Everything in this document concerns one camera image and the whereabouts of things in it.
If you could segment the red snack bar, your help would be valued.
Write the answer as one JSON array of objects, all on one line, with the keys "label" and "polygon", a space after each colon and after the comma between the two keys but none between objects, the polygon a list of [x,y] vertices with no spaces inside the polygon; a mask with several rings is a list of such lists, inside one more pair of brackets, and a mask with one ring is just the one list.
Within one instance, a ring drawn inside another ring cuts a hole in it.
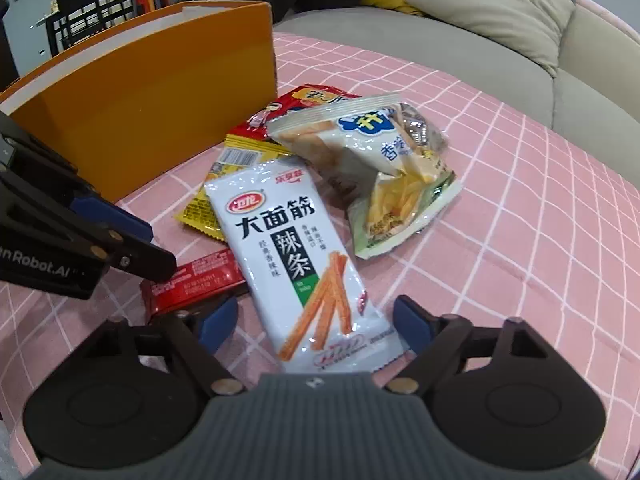
[{"label": "red snack bar", "polygon": [[246,289],[246,281],[229,248],[178,266],[165,283],[140,283],[146,319],[188,310],[225,292]]}]

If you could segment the white spicy strips packet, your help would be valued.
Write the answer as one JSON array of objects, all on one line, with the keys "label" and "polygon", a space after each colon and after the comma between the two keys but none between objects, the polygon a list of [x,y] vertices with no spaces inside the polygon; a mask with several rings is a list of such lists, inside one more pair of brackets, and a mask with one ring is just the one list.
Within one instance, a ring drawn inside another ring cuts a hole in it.
[{"label": "white spicy strips packet", "polygon": [[204,190],[285,372],[376,372],[404,353],[302,160],[270,160]]}]

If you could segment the white blue cracker bag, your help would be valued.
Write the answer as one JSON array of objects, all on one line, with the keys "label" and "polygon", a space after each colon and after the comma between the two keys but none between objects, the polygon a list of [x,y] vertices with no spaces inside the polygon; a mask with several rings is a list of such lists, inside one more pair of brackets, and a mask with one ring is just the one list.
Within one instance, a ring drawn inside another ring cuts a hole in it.
[{"label": "white blue cracker bag", "polygon": [[461,191],[442,158],[445,136],[398,93],[298,110],[270,120],[267,133],[341,196],[360,259],[404,244]]}]

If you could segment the orange cardboard box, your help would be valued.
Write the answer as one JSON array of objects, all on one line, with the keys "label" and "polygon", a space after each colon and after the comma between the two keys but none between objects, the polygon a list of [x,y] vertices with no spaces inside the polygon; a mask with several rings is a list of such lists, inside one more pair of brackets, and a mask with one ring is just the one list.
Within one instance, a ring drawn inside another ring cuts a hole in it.
[{"label": "orange cardboard box", "polygon": [[192,1],[55,55],[2,92],[1,109],[117,202],[276,95],[269,4]]}]

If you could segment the black dining chair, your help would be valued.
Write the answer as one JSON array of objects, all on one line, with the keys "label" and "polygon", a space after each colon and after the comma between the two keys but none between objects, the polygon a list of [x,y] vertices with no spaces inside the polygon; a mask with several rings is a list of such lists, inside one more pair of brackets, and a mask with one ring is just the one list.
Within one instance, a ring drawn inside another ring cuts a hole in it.
[{"label": "black dining chair", "polygon": [[58,10],[42,18],[51,56],[134,16],[132,0],[55,0]]}]

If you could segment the red cartoon snack bag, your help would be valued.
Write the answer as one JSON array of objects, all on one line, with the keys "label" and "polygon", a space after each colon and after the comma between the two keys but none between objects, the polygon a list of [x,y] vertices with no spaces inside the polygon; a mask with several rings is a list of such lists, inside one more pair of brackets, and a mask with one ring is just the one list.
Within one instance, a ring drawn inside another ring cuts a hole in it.
[{"label": "red cartoon snack bag", "polygon": [[250,116],[245,122],[233,127],[229,134],[255,141],[268,141],[268,122],[299,110],[306,110],[309,107],[355,99],[356,97],[356,94],[326,84],[302,84],[283,96],[278,96],[277,99]]}]

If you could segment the beige sofa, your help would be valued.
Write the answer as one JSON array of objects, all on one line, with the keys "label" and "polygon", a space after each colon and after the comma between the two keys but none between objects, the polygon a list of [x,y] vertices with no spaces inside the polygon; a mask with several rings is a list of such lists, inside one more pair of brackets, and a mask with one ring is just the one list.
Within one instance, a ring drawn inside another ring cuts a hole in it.
[{"label": "beige sofa", "polygon": [[626,180],[639,179],[639,35],[592,0],[576,0],[555,75],[425,13],[314,10],[288,16],[278,29],[443,70],[551,128]]}]

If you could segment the beige cushion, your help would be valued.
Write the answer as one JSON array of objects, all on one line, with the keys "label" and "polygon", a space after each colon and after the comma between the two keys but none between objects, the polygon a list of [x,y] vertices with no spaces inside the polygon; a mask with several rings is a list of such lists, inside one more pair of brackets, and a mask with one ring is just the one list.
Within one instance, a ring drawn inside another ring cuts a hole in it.
[{"label": "beige cushion", "polygon": [[407,0],[423,13],[518,52],[555,75],[576,0]]}]

